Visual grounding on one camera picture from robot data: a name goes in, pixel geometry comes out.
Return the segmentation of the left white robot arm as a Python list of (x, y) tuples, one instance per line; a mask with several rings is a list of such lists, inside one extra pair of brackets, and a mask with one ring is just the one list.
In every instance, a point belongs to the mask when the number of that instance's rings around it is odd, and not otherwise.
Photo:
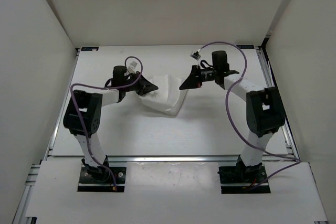
[(79, 142), (83, 164), (93, 168), (91, 174), (98, 182), (105, 182), (110, 176), (107, 156), (98, 138), (102, 108), (120, 103), (128, 92), (144, 96), (158, 89), (141, 72), (126, 66), (115, 66), (112, 78), (102, 88), (81, 83), (71, 85), (63, 125)]

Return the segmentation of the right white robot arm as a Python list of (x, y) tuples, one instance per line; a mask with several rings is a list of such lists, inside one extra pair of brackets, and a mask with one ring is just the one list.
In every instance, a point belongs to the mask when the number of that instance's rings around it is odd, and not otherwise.
[[(285, 110), (280, 93), (276, 87), (264, 88), (253, 84), (241, 77), (239, 72), (231, 70), (227, 53), (223, 50), (212, 52), (212, 64), (205, 67), (205, 60), (193, 65), (186, 80), (180, 85), (180, 90), (201, 88), (204, 82), (214, 81), (222, 89), (226, 90), (225, 107), (228, 119), (245, 143), (240, 154), (236, 168), (236, 177), (247, 182), (255, 175), (262, 163), (262, 156), (266, 153), (266, 147), (285, 123)], [(241, 98), (246, 105), (246, 123), (249, 128), (248, 137), (244, 138), (234, 124), (229, 111), (229, 96), (234, 94)]]

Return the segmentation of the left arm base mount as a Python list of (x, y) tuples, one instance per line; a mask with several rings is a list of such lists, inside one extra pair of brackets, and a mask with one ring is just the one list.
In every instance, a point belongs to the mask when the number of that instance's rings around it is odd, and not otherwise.
[(122, 166), (110, 167), (115, 177), (116, 186), (110, 173), (103, 169), (93, 171), (87, 166), (82, 166), (80, 170), (77, 191), (78, 192), (104, 192), (104, 193), (123, 193), (127, 168)]

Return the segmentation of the white pleated skirt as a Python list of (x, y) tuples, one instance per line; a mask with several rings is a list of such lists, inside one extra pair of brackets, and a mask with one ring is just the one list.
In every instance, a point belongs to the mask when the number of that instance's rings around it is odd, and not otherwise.
[(158, 87), (144, 96), (140, 96), (143, 105), (169, 116), (176, 116), (182, 106), (187, 90), (180, 90), (184, 78), (170, 74), (150, 76), (149, 81)]

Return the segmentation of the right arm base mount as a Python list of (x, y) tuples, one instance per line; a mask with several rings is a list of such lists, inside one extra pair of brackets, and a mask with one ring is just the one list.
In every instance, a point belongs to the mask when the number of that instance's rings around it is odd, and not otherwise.
[(220, 166), (217, 173), (222, 195), (271, 193), (262, 163), (246, 166), (239, 157), (235, 166)]

